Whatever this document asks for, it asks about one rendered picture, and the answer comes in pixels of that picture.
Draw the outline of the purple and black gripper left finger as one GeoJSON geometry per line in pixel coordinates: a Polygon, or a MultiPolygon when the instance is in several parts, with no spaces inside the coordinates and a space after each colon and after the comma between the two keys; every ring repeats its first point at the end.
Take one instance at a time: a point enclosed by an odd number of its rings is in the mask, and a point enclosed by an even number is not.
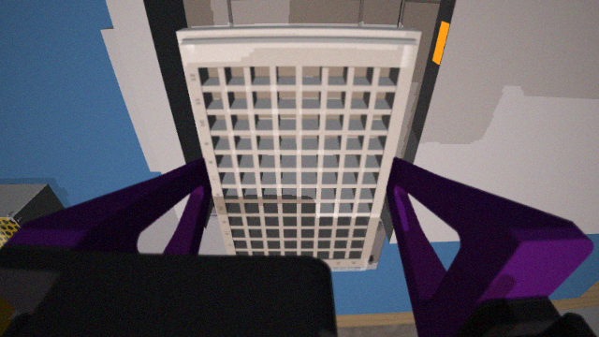
{"type": "Polygon", "coordinates": [[[203,157],[150,180],[25,222],[3,245],[139,253],[140,233],[189,194],[162,254],[198,255],[212,194],[203,157]]]}

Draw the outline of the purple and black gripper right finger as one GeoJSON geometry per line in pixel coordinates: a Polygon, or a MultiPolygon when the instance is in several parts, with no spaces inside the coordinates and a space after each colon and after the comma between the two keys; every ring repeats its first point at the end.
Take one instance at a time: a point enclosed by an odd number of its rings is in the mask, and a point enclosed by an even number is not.
{"type": "Polygon", "coordinates": [[[453,337],[485,302],[548,298],[593,250],[573,221],[396,156],[386,191],[418,337],[453,337]],[[447,271],[408,194],[458,233],[447,271]]]}

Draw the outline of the blue bench mat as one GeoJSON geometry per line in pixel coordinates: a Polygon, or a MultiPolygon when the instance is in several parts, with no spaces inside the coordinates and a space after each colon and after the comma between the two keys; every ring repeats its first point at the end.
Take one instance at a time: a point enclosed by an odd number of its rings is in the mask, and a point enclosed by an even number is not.
{"type": "MultiPolygon", "coordinates": [[[[48,184],[64,208],[162,175],[150,172],[101,29],[106,0],[0,0],[0,184],[48,184]]],[[[599,280],[592,253],[548,297],[599,280]]],[[[397,243],[376,270],[332,271],[336,315],[413,312],[397,243]]]]}

